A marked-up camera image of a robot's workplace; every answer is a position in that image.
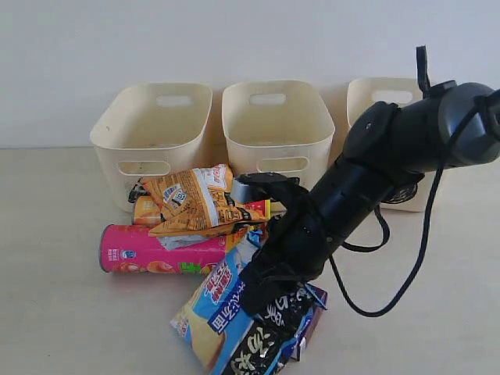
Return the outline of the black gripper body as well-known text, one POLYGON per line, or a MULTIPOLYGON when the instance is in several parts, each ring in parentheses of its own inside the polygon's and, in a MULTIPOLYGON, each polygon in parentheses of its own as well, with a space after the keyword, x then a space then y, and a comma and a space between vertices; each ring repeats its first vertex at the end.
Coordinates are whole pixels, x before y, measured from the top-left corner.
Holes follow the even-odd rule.
POLYGON ((243 310, 254 316, 300 284, 315 280, 331 253, 322 222, 309 214, 287 212, 241 271, 243 310))

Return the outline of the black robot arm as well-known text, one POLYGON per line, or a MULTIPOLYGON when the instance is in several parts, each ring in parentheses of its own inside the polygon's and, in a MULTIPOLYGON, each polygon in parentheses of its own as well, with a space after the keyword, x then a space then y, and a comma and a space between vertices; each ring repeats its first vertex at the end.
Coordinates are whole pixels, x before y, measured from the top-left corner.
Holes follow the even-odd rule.
POLYGON ((499 156, 499 93, 447 81, 412 105, 377 102, 355 122, 340 156, 311 190, 278 173, 239 177, 246 198, 273 198, 286 213, 242 272, 241 306, 255 315, 296 284, 316 279, 349 235, 393 192, 425 173, 499 156))

